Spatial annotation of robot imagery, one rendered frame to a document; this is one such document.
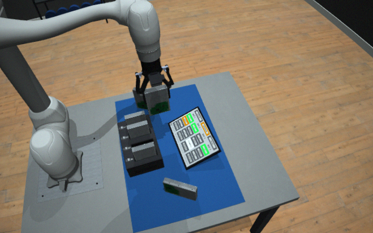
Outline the black-framed status screen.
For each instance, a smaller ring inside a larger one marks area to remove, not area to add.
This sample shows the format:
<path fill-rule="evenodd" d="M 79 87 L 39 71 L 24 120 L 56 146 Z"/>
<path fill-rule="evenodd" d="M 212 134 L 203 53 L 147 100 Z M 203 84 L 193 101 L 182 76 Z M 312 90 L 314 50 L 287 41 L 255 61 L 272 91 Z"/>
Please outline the black-framed status screen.
<path fill-rule="evenodd" d="M 186 170 L 221 152 L 198 106 L 168 125 Z"/>

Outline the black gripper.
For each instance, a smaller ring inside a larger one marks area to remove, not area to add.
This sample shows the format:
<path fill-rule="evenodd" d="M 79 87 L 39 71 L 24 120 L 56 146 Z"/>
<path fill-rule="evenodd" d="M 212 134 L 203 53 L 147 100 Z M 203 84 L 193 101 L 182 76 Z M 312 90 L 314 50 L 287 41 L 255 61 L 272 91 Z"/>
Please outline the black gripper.
<path fill-rule="evenodd" d="M 172 77 L 170 76 L 170 73 L 169 73 L 169 67 L 168 65 L 166 64 L 165 66 L 161 66 L 161 63 L 160 63 L 160 59 L 154 61 L 154 62 L 150 62 L 150 63 L 145 63 L 145 62 L 141 62 L 141 66 L 142 66 L 142 71 L 141 72 L 135 72 L 135 75 L 136 75 L 136 94 L 140 94 L 140 96 L 143 96 L 144 98 L 144 103 L 145 105 L 147 104 L 146 103 L 146 99 L 145 99 L 145 94 L 144 94 L 144 91 L 147 87 L 147 84 L 149 82 L 149 78 L 148 78 L 148 75 L 149 75 L 149 72 L 162 72 L 162 70 L 164 70 L 169 78 L 170 81 L 167 81 L 165 79 L 165 81 L 162 81 L 168 88 L 168 95 L 169 95 L 169 98 L 170 98 L 170 88 L 172 87 L 172 85 L 174 85 L 174 82 L 172 80 Z M 144 76 L 144 80 L 143 80 L 143 83 L 141 85 L 141 88 L 140 88 L 140 79 L 141 79 L 141 76 Z"/>

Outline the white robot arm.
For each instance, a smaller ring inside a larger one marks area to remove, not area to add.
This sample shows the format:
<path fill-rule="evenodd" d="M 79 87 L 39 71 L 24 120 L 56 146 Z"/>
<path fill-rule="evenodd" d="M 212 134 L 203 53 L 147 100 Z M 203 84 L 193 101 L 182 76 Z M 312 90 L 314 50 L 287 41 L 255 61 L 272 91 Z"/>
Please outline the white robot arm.
<path fill-rule="evenodd" d="M 82 182 L 83 152 L 72 152 L 67 107 L 46 94 L 17 45 L 53 38 L 100 19 L 128 27 L 140 61 L 150 63 L 161 56 L 158 16 L 147 0 L 116 0 L 34 21 L 8 19 L 0 0 L 0 68 L 29 107 L 37 131 L 29 149 L 49 174 L 46 186 L 59 185 L 61 192 L 69 183 Z"/>

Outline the blue mat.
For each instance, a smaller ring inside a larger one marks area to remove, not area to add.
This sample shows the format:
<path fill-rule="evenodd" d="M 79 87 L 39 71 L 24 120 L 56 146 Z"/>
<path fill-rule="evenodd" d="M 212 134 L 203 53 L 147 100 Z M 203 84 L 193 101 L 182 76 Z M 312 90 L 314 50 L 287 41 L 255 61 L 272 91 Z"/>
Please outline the blue mat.
<path fill-rule="evenodd" d="M 170 111 L 149 116 L 164 167 L 130 177 L 122 161 L 133 233 L 182 221 L 245 202 L 195 84 L 170 89 Z M 221 153 L 186 170 L 168 123 L 199 107 Z M 125 115 L 148 110 L 137 108 L 135 98 L 116 101 L 117 122 Z M 165 192 L 164 178 L 198 187 L 196 201 Z"/>

